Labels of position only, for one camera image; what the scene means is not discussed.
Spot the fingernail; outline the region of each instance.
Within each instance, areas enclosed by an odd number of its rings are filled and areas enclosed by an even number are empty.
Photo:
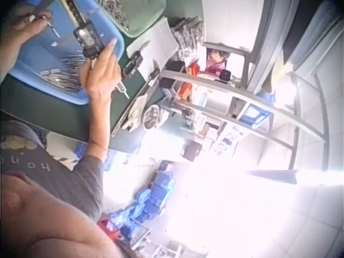
[[[38,22],[39,22],[38,25],[39,25],[41,28],[43,28],[43,27],[45,27],[45,26],[48,25],[48,20],[46,20],[46,19],[41,19],[41,20],[39,20]]]
[[[110,41],[110,45],[111,46],[114,46],[117,42],[117,39],[116,38],[112,38],[111,41]]]

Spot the gray t-shirt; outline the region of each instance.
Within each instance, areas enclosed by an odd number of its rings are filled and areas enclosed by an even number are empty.
[[[22,171],[56,198],[97,221],[103,202],[103,162],[84,156],[73,171],[47,153],[27,125],[8,121],[1,128],[1,173]]]

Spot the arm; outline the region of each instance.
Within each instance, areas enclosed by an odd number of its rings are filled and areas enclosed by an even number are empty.
[[[86,155],[98,157],[105,161],[110,141],[110,107],[111,100],[92,101],[91,124]]]
[[[102,51],[94,68],[87,60],[80,71],[80,81],[90,95],[91,124],[85,155],[105,161],[110,141],[111,93],[120,82],[120,67],[113,49],[116,41],[111,40]]]

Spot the paper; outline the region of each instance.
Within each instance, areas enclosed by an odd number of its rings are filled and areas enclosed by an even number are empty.
[[[148,40],[150,40],[149,45],[141,52],[144,60],[138,69],[145,80],[154,70],[153,60],[158,63],[160,70],[162,70],[167,61],[178,50],[178,43],[173,37],[165,17],[127,47],[128,56],[132,56]]]

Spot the red storage bin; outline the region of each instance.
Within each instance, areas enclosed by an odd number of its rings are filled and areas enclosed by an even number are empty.
[[[112,241],[119,238],[120,230],[108,219],[102,218],[98,221],[97,225],[109,236]]]

